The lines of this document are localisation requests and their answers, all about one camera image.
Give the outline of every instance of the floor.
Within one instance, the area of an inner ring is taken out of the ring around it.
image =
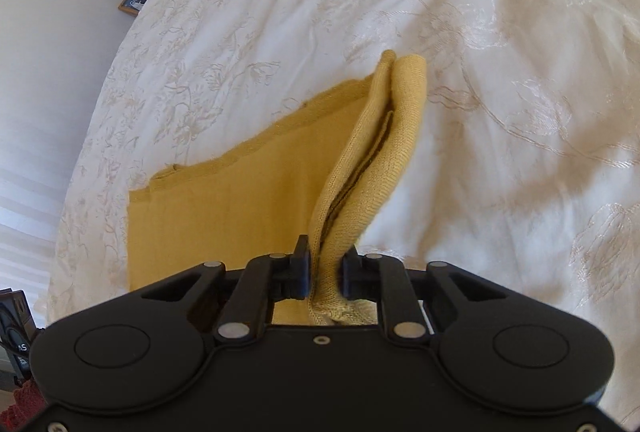
[[[5,392],[4,390],[0,390],[0,412],[6,410],[9,405],[14,404],[14,396],[11,392]]]

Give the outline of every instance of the bedspread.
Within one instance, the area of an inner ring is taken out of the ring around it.
[[[617,355],[603,406],[638,425],[639,12],[640,0],[149,0],[66,196],[49,320],[126,290],[129,190],[364,76],[383,49],[416,52],[430,64],[420,141],[360,250],[445,259],[596,323]]]

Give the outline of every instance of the framed photograph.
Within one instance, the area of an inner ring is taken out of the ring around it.
[[[145,3],[146,0],[123,0],[122,4],[118,6],[118,9],[130,15],[138,16],[140,9],[142,9]]]

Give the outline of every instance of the red knitted fabric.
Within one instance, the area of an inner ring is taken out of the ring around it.
[[[38,385],[29,380],[14,390],[15,405],[0,414],[0,424],[9,431],[18,430],[46,407]]]

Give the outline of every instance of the folded yellow fabric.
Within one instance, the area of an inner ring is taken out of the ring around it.
[[[129,283],[137,289],[207,260],[240,269],[291,252],[308,233],[312,293],[276,304],[277,323],[366,323],[338,292],[342,255],[395,188],[426,98],[419,56],[386,50],[375,72],[306,102],[222,157],[157,173],[129,194]]]

